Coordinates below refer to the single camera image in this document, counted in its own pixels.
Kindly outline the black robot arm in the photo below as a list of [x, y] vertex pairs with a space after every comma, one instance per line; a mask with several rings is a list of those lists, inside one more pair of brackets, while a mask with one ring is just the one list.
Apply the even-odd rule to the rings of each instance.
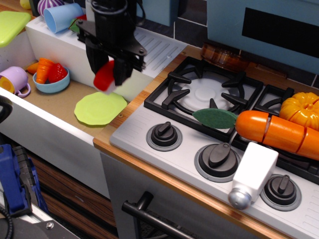
[[90, 7], [94, 21], [81, 20], [78, 40], [85, 44], [94, 86], [111, 91], [131, 77], [133, 70], [145, 68], [147, 50], [134, 33], [143, 21], [137, 21], [140, 0], [93, 0]]

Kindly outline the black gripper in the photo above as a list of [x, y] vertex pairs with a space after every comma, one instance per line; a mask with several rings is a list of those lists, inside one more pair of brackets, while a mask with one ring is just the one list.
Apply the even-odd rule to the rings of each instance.
[[135, 4], [92, 4], [95, 21], [80, 20], [78, 40], [85, 43], [90, 68], [96, 74], [109, 58], [114, 59], [113, 77], [121, 86], [133, 69], [145, 69], [146, 49], [136, 40]]

